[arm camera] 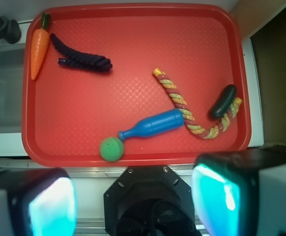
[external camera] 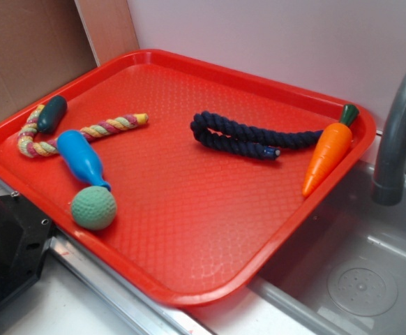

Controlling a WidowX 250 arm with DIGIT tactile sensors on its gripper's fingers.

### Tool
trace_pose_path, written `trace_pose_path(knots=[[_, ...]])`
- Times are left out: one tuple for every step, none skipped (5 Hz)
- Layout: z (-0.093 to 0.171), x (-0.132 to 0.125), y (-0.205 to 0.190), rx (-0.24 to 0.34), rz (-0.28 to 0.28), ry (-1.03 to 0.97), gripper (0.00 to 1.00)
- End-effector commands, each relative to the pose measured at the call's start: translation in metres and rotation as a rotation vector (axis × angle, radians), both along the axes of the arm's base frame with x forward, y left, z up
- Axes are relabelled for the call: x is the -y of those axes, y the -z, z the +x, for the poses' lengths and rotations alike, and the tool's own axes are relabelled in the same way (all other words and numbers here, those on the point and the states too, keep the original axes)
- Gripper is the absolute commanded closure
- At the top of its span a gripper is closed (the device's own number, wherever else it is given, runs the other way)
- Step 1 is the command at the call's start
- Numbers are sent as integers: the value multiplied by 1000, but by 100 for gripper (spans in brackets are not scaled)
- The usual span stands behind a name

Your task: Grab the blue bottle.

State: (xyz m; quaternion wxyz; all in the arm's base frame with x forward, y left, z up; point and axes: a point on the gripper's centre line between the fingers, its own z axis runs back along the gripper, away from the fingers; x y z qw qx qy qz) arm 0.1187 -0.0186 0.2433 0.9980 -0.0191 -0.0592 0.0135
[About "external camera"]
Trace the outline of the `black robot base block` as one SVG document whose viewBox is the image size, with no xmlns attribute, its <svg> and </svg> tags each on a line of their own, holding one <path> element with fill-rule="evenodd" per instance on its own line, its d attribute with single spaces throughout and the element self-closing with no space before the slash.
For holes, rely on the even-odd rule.
<svg viewBox="0 0 406 335">
<path fill-rule="evenodd" d="M 53 229 L 22 194 L 0 195 L 0 309 L 40 279 Z"/>
</svg>

